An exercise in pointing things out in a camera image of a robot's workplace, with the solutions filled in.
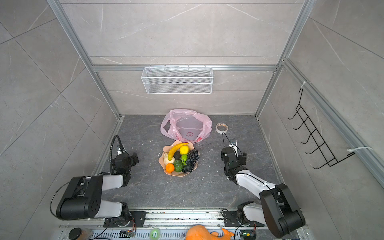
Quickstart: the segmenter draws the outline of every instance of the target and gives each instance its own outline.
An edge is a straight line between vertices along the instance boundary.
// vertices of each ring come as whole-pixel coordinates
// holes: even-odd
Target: zip tie
[[[304,81],[300,88],[303,88],[304,84],[306,84],[306,83],[310,83],[310,82]]]
[[[355,150],[358,150],[358,149],[363,149],[363,148],[366,148],[366,149],[371,149],[371,150],[373,150],[373,148],[371,148],[371,147],[357,147],[357,148],[354,148],[354,149],[347,149],[347,151],[348,151],[348,152],[353,152],[353,151],[355,151]]]

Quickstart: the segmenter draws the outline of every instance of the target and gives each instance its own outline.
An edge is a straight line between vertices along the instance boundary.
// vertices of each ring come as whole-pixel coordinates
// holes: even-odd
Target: white wire mesh basket
[[[141,75],[148,94],[212,93],[211,67],[145,67]]]

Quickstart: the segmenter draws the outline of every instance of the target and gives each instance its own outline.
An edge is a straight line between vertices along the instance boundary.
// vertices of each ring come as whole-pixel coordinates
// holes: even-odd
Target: orange stuffed toy
[[[218,237],[217,232],[209,233],[208,230],[202,225],[196,225],[191,227],[185,240],[230,240],[234,234],[226,229],[221,229],[224,232],[224,236]]]

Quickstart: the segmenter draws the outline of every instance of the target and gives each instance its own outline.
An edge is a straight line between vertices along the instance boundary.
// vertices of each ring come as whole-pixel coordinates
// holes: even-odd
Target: mounting plate
[[[146,216],[145,211],[139,211],[139,212],[131,212],[132,218],[135,219],[135,225],[136,227],[144,227],[144,221]],[[120,227],[122,225],[125,225],[124,221],[121,220],[115,220],[117,218],[106,218],[104,221],[104,227]],[[127,226],[125,227],[133,227],[133,221],[130,221]]]

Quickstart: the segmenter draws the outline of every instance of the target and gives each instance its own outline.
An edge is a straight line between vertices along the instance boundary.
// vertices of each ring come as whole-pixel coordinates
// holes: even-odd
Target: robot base
[[[136,227],[144,227],[146,212],[138,211],[138,212],[130,212],[130,213],[131,213],[130,220],[129,219],[127,220],[125,217],[122,217],[122,216],[106,218],[104,221],[104,227],[121,227],[121,226],[133,227],[133,220],[132,220],[133,218],[135,219]]]

